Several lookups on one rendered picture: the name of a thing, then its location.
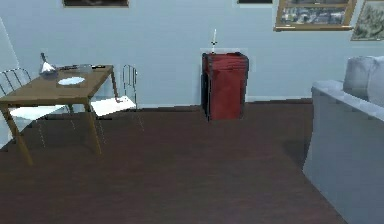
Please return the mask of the red and grey trash can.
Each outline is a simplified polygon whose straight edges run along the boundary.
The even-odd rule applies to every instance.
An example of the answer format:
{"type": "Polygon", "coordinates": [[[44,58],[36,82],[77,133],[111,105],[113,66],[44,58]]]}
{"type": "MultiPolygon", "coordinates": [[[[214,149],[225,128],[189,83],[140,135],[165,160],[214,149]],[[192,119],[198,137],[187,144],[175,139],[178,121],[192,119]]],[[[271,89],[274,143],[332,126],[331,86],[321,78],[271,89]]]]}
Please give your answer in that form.
{"type": "Polygon", "coordinates": [[[201,106],[208,120],[243,117],[248,71],[240,52],[202,54],[201,106]]]}

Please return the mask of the white plate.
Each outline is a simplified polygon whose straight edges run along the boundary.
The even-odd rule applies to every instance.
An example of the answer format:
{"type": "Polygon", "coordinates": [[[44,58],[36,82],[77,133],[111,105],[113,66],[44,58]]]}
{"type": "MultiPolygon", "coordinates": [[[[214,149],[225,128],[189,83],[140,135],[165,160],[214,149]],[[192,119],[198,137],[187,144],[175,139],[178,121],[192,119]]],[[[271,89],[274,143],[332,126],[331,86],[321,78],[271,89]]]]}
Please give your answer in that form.
{"type": "Polygon", "coordinates": [[[62,86],[69,86],[69,85],[77,85],[85,81],[85,78],[83,77],[69,77],[69,78],[64,78],[58,81],[59,85],[62,86]]]}

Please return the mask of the brown wooden table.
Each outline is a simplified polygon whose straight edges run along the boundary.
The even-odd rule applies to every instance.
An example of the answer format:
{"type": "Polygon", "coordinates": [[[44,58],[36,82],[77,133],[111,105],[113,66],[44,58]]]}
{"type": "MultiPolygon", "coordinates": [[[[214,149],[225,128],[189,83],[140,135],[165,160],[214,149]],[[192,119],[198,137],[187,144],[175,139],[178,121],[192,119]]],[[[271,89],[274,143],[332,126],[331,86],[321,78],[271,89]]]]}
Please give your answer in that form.
{"type": "Polygon", "coordinates": [[[108,77],[111,77],[114,95],[118,97],[114,67],[112,65],[106,65],[104,68],[97,68],[91,73],[77,73],[75,70],[59,71],[57,78],[54,80],[46,80],[39,77],[0,98],[0,111],[28,165],[32,165],[33,160],[23,136],[11,116],[10,108],[73,104],[83,105],[89,122],[91,137],[94,139],[95,153],[101,155],[100,141],[95,126],[96,118],[95,114],[91,111],[91,98],[108,77]],[[58,81],[60,79],[71,76],[82,77],[84,81],[72,87],[59,86],[58,81]]]}

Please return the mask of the glass flask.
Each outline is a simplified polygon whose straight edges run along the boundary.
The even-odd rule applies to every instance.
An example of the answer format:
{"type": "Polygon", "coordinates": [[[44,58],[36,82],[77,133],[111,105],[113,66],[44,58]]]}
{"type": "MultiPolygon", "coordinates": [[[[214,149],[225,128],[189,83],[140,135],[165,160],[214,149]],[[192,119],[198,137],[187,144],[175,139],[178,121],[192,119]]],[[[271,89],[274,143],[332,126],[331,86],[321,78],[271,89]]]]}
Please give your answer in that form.
{"type": "Polygon", "coordinates": [[[45,77],[53,77],[58,75],[57,69],[47,62],[46,56],[43,52],[40,53],[42,64],[40,66],[39,74],[45,77]]]}

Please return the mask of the wooden framed window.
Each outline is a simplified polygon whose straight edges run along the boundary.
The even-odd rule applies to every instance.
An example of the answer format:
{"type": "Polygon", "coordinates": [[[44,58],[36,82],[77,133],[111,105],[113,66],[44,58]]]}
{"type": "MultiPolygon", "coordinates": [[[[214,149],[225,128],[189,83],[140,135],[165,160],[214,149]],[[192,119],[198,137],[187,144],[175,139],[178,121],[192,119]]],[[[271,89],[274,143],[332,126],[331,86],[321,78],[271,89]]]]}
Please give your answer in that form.
{"type": "Polygon", "coordinates": [[[275,32],[349,31],[357,0],[279,0],[275,32]]]}

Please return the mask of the grey sofa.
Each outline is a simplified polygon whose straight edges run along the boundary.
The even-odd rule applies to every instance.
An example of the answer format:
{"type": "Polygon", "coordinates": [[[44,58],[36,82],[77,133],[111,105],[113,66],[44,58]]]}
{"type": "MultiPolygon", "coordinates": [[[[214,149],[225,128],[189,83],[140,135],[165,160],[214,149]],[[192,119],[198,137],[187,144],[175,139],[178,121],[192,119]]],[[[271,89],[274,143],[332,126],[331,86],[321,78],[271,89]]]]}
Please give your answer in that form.
{"type": "Polygon", "coordinates": [[[312,86],[313,131],[303,173],[348,224],[384,224],[384,108],[312,86]]]}

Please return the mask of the grey sofa cushion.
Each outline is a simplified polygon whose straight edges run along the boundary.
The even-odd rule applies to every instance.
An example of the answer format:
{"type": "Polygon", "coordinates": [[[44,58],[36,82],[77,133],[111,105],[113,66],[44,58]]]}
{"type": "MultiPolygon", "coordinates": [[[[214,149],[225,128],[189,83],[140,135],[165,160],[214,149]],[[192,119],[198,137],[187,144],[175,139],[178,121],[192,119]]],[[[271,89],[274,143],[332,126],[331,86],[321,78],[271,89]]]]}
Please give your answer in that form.
{"type": "Polygon", "coordinates": [[[343,90],[384,108],[384,56],[349,58],[343,90]]]}

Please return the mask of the framed landscape picture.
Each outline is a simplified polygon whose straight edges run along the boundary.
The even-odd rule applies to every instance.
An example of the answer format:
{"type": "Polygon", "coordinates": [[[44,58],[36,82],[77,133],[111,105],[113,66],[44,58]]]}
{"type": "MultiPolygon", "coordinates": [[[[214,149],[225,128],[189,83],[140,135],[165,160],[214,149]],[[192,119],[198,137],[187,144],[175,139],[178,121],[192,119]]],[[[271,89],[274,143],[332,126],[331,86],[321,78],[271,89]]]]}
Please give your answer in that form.
{"type": "Polygon", "coordinates": [[[384,0],[364,0],[352,41],[384,41],[384,0]]]}

